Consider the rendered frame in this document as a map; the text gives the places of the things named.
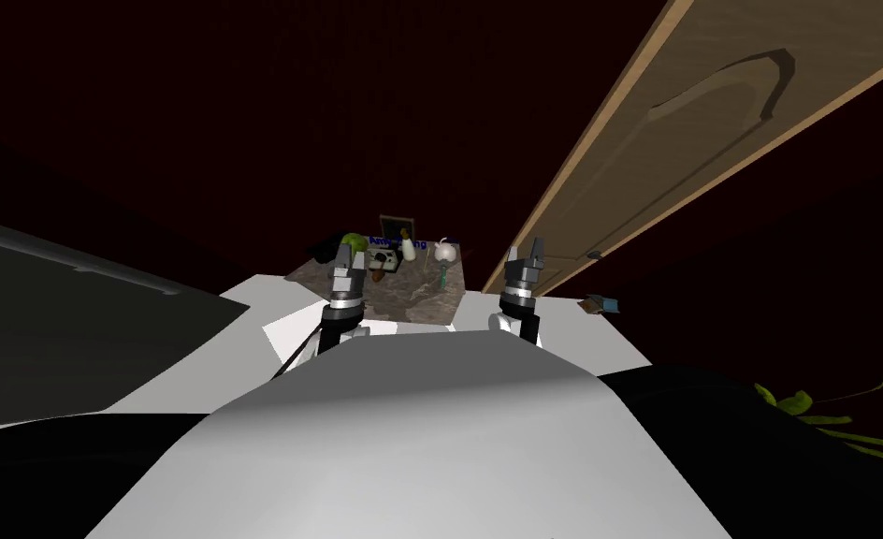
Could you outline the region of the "green leafy plant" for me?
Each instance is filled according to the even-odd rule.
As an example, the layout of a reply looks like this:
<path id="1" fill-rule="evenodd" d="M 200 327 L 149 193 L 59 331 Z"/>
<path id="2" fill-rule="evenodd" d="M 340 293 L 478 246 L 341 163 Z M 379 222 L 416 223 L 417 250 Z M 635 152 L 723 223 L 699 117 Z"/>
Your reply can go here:
<path id="1" fill-rule="evenodd" d="M 799 390 L 786 398 L 779 399 L 768 388 L 760 384 L 754 384 L 753 388 L 768 405 L 796 418 L 804 424 L 814 427 L 815 430 L 840 441 L 846 447 L 883 464 L 882 438 L 837 429 L 837 427 L 850 425 L 853 422 L 853 418 L 850 415 L 812 415 L 810 413 L 814 405 L 818 405 L 818 403 L 844 401 L 876 392 L 883 388 L 883 377 L 881 377 L 878 385 L 870 389 L 819 401 L 814 400 L 803 390 Z"/>

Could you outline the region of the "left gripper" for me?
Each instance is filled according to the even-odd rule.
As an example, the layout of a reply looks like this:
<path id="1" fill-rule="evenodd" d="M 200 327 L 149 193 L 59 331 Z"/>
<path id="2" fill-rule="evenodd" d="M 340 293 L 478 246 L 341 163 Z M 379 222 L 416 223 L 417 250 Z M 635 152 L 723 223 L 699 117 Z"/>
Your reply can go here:
<path id="1" fill-rule="evenodd" d="M 358 252 L 354 255 L 353 245 L 339 245 L 333 267 L 327 273 L 330 279 L 329 299 L 361 301 L 367 273 L 368 254 Z"/>

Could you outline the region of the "light brown wooden door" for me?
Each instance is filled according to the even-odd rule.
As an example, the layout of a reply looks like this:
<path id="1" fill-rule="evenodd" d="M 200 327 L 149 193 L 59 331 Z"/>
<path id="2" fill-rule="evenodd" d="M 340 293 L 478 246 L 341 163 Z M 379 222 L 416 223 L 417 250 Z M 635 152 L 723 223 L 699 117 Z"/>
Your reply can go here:
<path id="1" fill-rule="evenodd" d="M 544 296 L 883 80 L 883 0 L 667 0 L 512 246 Z"/>

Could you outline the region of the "brown marble table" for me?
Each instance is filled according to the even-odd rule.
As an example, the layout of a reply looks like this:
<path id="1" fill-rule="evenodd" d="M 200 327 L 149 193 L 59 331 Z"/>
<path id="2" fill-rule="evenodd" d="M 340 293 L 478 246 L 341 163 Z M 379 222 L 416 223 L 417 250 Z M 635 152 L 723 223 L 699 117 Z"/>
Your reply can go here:
<path id="1" fill-rule="evenodd" d="M 310 261 L 285 277 L 287 281 L 304 286 L 327 301 L 322 314 L 325 325 L 348 327 L 364 318 L 439 326 L 453 322 L 460 301 L 465 296 L 465 279 L 458 259 L 448 267 L 446 287 L 441 290 L 440 263 L 435 259 L 428 261 L 423 254 L 417 253 L 413 262 L 403 259 L 396 273 L 386 273 L 380 282 L 374 283 L 368 255 L 368 273 L 362 300 L 331 301 L 327 273 L 333 267 L 339 245 L 348 245 L 340 242 L 343 236 L 322 244 Z M 387 239 L 369 239 L 369 248 L 365 252 L 369 249 L 390 249 L 399 252 L 402 257 L 400 247 Z"/>

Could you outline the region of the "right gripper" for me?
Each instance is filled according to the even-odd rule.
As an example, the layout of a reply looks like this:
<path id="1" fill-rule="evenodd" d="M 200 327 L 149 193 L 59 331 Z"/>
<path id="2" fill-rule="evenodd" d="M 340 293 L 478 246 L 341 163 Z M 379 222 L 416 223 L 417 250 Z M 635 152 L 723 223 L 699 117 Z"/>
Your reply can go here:
<path id="1" fill-rule="evenodd" d="M 544 269 L 544 238 L 534 238 L 528 258 L 518 259 L 518 247 L 510 246 L 504 265 L 505 285 L 511 288 L 532 288 Z"/>

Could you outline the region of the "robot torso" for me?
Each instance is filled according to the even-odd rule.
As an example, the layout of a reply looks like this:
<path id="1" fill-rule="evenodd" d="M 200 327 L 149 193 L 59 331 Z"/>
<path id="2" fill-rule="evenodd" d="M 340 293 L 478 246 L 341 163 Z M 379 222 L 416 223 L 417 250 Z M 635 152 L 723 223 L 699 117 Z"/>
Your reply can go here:
<path id="1" fill-rule="evenodd" d="M 351 339 L 208 415 L 86 539 L 730 539 L 625 403 L 503 331 Z"/>

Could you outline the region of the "dark grey cabinet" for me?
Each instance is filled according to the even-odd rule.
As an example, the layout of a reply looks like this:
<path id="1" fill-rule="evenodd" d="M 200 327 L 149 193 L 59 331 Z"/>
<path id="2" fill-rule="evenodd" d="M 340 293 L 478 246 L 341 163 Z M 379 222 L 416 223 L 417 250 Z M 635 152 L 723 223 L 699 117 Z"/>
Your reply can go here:
<path id="1" fill-rule="evenodd" d="M 244 311 L 0 226 L 0 425 L 103 411 Z"/>

